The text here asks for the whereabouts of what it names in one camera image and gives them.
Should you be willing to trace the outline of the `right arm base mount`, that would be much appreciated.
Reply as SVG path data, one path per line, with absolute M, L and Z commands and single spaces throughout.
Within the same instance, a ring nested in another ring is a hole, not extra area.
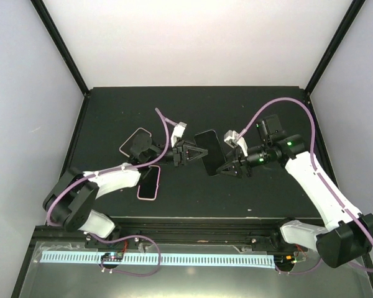
M 297 251 L 296 244 L 287 243 L 278 231 L 270 231 L 262 235 L 249 235 L 250 243 L 254 247 L 265 251 L 287 252 Z

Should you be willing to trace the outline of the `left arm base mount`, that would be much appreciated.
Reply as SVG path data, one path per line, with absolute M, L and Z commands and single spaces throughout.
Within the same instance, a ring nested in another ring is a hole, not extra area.
M 113 243 L 114 240 L 131 235 L 134 235 L 134 237 L 121 242 Z M 123 248 L 137 248 L 140 242 L 140 240 L 137 240 L 137 236 L 139 235 L 141 235 L 141 230 L 136 228 L 115 228 L 112 233 L 104 239 L 105 241 L 110 241 L 111 243 L 103 243 L 92 237 L 89 233 L 83 233 L 83 236 L 85 238 L 85 248 L 96 248 L 97 250 L 122 250 Z

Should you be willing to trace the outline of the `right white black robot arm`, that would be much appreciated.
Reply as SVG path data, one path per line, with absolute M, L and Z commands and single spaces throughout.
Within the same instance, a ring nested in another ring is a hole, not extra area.
M 302 187 L 316 207 L 323 226 L 287 220 L 270 234 L 271 245 L 285 250 L 291 244 L 316 251 L 331 268 L 337 268 L 373 249 L 373 214 L 364 215 L 335 186 L 306 149 L 300 135 L 288 135 L 277 115 L 256 122 L 261 145 L 248 147 L 236 131 L 228 131 L 224 142 L 232 150 L 217 172 L 250 176 L 254 167 L 278 162 Z

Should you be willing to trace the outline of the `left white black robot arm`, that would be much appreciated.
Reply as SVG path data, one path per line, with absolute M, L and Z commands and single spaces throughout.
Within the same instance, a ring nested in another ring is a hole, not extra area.
M 95 200 L 136 187 L 138 199 L 153 201 L 159 189 L 160 163 L 178 167 L 208 155 L 208 149 L 180 137 L 175 137 L 168 148 L 158 145 L 144 129 L 137 129 L 120 151 L 128 161 L 118 169 L 103 172 L 68 169 L 63 174 L 43 203 L 49 225 L 68 232 L 94 234 L 106 247 L 113 248 L 120 243 L 121 233 L 109 216 L 93 209 Z

